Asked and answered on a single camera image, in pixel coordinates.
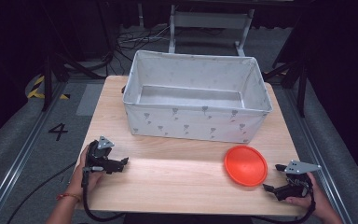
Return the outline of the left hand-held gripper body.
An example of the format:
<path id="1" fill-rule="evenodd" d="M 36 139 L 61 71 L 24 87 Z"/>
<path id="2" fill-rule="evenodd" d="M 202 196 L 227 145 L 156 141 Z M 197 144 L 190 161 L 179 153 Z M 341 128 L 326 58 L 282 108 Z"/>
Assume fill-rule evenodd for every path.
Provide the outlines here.
<path id="1" fill-rule="evenodd" d="M 120 161 L 108 159 L 114 145 L 113 142 L 103 135 L 98 140 L 92 141 L 89 144 L 85 170 L 92 173 L 106 171 L 108 174 L 112 174 L 116 167 L 121 166 Z"/>

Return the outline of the white flower-print fabric storage box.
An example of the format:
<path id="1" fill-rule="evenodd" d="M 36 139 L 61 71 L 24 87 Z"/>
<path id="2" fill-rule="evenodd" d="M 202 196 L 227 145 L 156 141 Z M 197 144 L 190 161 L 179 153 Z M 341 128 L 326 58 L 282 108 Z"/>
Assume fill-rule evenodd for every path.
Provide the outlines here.
<path id="1" fill-rule="evenodd" d="M 131 133 L 248 144 L 273 110 L 254 57 L 135 53 L 123 104 Z"/>

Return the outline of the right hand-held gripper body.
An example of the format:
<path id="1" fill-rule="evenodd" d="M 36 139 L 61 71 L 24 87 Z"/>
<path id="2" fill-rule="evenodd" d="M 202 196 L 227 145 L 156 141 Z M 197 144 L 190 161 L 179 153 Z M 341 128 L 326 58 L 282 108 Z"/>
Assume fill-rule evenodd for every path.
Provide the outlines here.
<path id="1" fill-rule="evenodd" d="M 321 165 L 306 163 L 303 161 L 290 161 L 285 170 L 287 184 L 275 190 L 275 196 L 279 201 L 287 197 L 304 198 L 312 190 L 312 183 L 308 177 L 309 172 L 322 169 Z"/>

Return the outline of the grey metal stand frame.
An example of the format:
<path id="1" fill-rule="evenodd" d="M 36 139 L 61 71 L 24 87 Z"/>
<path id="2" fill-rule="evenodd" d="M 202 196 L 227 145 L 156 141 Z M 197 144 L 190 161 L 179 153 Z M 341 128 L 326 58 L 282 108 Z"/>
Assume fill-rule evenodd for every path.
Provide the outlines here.
<path id="1" fill-rule="evenodd" d="M 250 9 L 245 14 L 183 12 L 176 5 L 171 5 L 169 53 L 175 53 L 175 29 L 184 28 L 216 28 L 241 30 L 241 38 L 235 42 L 237 54 L 245 56 L 244 44 L 249 33 L 255 11 Z"/>

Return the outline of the black metal stand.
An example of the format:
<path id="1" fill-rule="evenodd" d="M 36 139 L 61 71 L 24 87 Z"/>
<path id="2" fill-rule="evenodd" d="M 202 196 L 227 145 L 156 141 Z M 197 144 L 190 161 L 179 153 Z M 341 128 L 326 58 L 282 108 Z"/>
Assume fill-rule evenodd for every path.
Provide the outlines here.
<path id="1" fill-rule="evenodd" d="M 66 82 L 69 80 L 68 69 L 65 67 L 66 64 L 69 64 L 75 71 L 80 72 L 87 77 L 92 79 L 104 79 L 104 77 L 99 76 L 92 72 L 87 67 L 81 65 L 80 63 L 70 59 L 69 57 L 64 56 L 58 52 L 50 53 L 44 64 L 44 80 L 45 80 L 45 98 L 42 111 L 45 112 L 48 110 L 49 106 L 52 104 L 53 100 L 53 89 L 52 89 L 52 76 L 55 76 L 59 82 Z"/>
<path id="2" fill-rule="evenodd" d="M 284 89 L 292 89 L 296 82 L 298 82 L 296 108 L 299 115 L 304 118 L 308 69 L 306 68 L 306 65 L 303 61 L 293 61 L 290 63 L 285 63 L 270 72 L 263 72 L 262 77 L 265 81 L 267 81 L 270 78 L 282 74 L 283 72 L 285 72 L 285 75 L 281 81 L 281 85 Z"/>

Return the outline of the person's left hand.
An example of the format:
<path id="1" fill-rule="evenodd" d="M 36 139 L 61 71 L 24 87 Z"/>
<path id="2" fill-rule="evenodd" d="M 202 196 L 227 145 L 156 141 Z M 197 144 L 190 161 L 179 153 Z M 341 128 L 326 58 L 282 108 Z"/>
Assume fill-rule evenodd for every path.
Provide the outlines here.
<path id="1" fill-rule="evenodd" d="M 83 168 L 85 167 L 86 157 L 88 153 L 89 146 L 86 146 L 80 155 L 79 163 L 74 170 L 70 184 L 66 189 L 65 193 L 72 195 L 82 196 L 83 188 L 81 187 L 82 178 L 83 178 Z M 94 172 L 89 174 L 89 184 L 87 187 L 88 192 L 92 192 L 93 189 L 97 186 L 100 179 L 103 176 L 103 172 Z"/>

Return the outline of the grey metal floor rail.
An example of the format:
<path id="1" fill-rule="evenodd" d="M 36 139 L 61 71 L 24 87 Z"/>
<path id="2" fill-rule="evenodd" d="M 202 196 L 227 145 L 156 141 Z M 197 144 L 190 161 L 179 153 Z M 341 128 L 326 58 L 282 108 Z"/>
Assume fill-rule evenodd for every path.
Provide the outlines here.
<path id="1" fill-rule="evenodd" d="M 290 110 L 294 113 L 294 119 L 300 128 L 300 133 L 305 138 L 307 155 L 313 163 L 322 166 L 322 170 L 317 171 L 317 176 L 320 178 L 321 185 L 326 192 L 330 203 L 336 209 L 344 224 L 352 224 L 351 216 L 342 201 L 336 181 L 329 170 L 330 163 L 323 158 L 322 148 L 318 146 L 307 119 L 302 118 L 298 112 L 295 94 L 291 90 L 284 90 L 283 92 L 290 105 Z"/>
<path id="2" fill-rule="evenodd" d="M 54 206 L 56 193 L 65 186 L 63 169 L 73 165 L 76 155 L 64 145 L 69 134 L 58 137 L 49 130 L 69 123 L 63 113 L 73 101 L 61 96 L 70 92 L 67 82 L 57 84 L 52 104 L 38 114 L 29 133 L 17 128 L 8 131 L 10 138 L 18 136 L 21 141 L 13 153 L 3 154 L 10 165 L 0 184 L 0 224 L 41 223 Z"/>

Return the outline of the orange round plastic lid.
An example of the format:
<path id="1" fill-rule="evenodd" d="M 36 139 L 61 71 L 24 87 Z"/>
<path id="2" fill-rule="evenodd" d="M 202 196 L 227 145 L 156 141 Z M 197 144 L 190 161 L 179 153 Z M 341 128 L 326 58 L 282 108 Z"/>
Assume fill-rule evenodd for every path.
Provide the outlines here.
<path id="1" fill-rule="evenodd" d="M 230 148 L 224 158 L 224 167 L 234 182 L 246 187 L 262 184 L 268 175 L 268 165 L 262 154 L 248 146 Z"/>

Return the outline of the person's right hand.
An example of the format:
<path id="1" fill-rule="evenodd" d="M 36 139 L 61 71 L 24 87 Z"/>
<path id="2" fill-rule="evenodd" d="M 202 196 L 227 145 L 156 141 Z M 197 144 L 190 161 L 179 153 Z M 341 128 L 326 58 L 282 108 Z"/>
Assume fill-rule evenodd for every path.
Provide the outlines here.
<path id="1" fill-rule="evenodd" d="M 334 210 L 332 205 L 324 195 L 324 192 L 318 186 L 314 175 L 312 173 L 308 173 L 308 177 L 310 178 L 311 183 L 313 185 L 314 201 L 316 202 L 315 211 Z M 287 197 L 285 201 L 287 203 L 298 205 L 302 208 L 308 208 L 311 204 L 311 197 L 310 196 L 307 196 L 305 198 Z"/>

